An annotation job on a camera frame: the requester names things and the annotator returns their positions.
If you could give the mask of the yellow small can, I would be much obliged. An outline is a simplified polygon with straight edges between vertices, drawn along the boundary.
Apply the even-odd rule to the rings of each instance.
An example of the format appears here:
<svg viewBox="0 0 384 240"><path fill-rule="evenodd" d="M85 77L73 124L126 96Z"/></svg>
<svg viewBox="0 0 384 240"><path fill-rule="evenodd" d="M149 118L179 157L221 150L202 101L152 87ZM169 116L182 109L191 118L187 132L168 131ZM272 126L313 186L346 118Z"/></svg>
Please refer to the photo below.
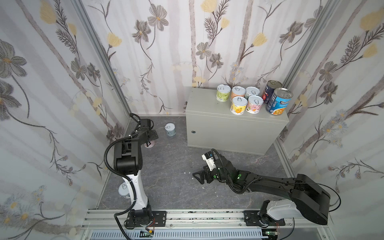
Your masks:
<svg viewBox="0 0 384 240"><path fill-rule="evenodd" d="M231 113L234 115L242 115L248 105L248 100L244 97L234 97L231 104Z"/></svg>

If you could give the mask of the green small can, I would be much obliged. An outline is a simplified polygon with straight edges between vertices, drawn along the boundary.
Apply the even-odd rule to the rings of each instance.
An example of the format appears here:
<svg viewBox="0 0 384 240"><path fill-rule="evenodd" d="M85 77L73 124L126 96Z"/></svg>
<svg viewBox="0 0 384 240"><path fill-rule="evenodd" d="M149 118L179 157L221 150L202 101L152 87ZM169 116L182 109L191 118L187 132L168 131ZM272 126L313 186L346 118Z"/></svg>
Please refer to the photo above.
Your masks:
<svg viewBox="0 0 384 240"><path fill-rule="evenodd" d="M226 102L231 93L231 87L228 85L218 85L216 98L219 102Z"/></svg>

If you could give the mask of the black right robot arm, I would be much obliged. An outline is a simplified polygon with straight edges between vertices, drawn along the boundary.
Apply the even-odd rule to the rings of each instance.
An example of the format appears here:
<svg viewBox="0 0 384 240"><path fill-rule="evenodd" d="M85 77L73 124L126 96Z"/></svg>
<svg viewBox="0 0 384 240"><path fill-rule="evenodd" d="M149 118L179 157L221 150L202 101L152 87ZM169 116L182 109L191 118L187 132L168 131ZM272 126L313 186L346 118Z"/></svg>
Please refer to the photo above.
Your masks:
<svg viewBox="0 0 384 240"><path fill-rule="evenodd" d="M282 225L286 218L297 217L317 225L328 224L331 196L324 190L324 185L315 183L308 176L298 174L294 178L275 178L238 170L215 149L203 154L202 159L206 166L193 173L202 185L218 181L238 195L261 192L281 197L279 201L264 201L258 211L244 212L247 226L267 228Z"/></svg>

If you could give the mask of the teal small can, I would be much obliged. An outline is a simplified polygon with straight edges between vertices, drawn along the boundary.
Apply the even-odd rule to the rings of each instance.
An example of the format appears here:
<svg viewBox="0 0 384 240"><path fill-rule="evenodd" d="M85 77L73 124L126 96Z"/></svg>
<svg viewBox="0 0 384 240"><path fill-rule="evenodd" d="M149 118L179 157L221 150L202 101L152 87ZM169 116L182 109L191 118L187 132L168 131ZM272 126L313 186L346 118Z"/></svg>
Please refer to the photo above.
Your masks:
<svg viewBox="0 0 384 240"><path fill-rule="evenodd" d="M176 126L173 123L168 123L165 125L166 133L169 137L172 137L176 134Z"/></svg>

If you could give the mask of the blue soup can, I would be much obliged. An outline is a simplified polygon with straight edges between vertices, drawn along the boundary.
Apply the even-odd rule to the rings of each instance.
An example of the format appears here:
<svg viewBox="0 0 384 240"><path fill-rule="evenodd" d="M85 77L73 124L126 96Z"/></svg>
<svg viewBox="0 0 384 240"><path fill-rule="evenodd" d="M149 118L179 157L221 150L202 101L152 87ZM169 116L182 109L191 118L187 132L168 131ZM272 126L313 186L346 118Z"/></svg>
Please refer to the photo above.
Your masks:
<svg viewBox="0 0 384 240"><path fill-rule="evenodd" d="M274 116L282 115L292 97L293 93L290 90L286 88L276 88L266 107L267 112Z"/></svg>

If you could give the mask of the orange small can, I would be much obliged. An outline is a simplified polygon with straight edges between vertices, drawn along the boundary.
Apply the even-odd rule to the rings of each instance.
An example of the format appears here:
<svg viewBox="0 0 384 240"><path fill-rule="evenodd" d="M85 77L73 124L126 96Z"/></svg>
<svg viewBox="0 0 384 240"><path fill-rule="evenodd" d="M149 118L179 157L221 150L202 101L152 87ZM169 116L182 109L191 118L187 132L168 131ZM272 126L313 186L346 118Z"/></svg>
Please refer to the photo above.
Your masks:
<svg viewBox="0 0 384 240"><path fill-rule="evenodd" d="M246 94L246 89L243 88L243 87L233 87L232 90L231 90L231 96L230 96L230 99L232 101L233 98L235 97L244 97Z"/></svg>

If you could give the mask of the brown-label small can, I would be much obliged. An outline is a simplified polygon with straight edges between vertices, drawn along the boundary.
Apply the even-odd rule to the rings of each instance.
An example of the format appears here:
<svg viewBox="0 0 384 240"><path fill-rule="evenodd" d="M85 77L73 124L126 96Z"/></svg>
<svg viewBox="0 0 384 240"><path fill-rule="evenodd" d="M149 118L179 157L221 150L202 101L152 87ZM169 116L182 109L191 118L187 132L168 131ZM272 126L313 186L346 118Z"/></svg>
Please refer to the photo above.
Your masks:
<svg viewBox="0 0 384 240"><path fill-rule="evenodd" d="M250 114L257 114L259 113L263 103L263 98L256 95L249 96L246 111Z"/></svg>

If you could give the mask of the grey-label small can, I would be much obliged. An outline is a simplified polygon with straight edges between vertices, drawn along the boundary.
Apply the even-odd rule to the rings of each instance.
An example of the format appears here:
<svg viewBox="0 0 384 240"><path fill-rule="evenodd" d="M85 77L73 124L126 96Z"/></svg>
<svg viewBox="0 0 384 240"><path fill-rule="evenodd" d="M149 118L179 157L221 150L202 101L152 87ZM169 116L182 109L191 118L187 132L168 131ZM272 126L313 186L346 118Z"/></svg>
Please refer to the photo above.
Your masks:
<svg viewBox="0 0 384 240"><path fill-rule="evenodd" d="M247 87L245 98L248 99L250 96L258 96L260 94L260 90L256 87Z"/></svg>

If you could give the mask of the pink small can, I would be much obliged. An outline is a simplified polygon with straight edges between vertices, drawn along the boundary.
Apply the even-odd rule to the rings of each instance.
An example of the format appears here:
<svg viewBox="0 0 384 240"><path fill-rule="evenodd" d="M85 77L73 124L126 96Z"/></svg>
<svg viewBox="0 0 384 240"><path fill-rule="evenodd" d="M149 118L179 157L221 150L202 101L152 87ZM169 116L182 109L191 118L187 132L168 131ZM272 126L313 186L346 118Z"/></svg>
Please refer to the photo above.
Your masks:
<svg viewBox="0 0 384 240"><path fill-rule="evenodd" d="M152 148L154 145L155 145L155 141L150 141L148 143L145 143L144 147L149 149L149 148Z"/></svg>

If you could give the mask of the red and navy tall can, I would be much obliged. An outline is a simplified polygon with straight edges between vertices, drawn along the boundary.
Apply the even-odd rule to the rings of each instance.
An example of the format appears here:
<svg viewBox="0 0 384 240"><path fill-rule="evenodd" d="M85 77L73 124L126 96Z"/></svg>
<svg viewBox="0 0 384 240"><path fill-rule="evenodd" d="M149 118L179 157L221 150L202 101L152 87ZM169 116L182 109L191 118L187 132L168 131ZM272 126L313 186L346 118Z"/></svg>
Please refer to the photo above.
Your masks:
<svg viewBox="0 0 384 240"><path fill-rule="evenodd" d="M283 86L282 83L279 81L275 81L275 80L268 81L262 94L262 99L264 101L264 104L267 105L274 93L274 90L276 88L281 88L282 86Z"/></svg>

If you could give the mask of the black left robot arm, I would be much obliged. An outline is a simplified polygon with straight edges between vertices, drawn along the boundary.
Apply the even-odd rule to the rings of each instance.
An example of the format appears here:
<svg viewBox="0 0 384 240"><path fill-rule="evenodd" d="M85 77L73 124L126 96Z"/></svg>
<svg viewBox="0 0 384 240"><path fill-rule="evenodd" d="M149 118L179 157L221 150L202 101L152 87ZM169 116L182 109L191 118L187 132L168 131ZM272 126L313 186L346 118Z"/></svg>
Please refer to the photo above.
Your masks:
<svg viewBox="0 0 384 240"><path fill-rule="evenodd" d="M143 168L141 146L150 147L159 137L152 120L142 119L134 113L130 113L130 118L137 123L136 127L130 134L113 141L107 147L104 163L109 171L124 179L129 189L131 206L123 213L128 215L124 226L131 230L139 226L148 226L154 221L141 178Z"/></svg>

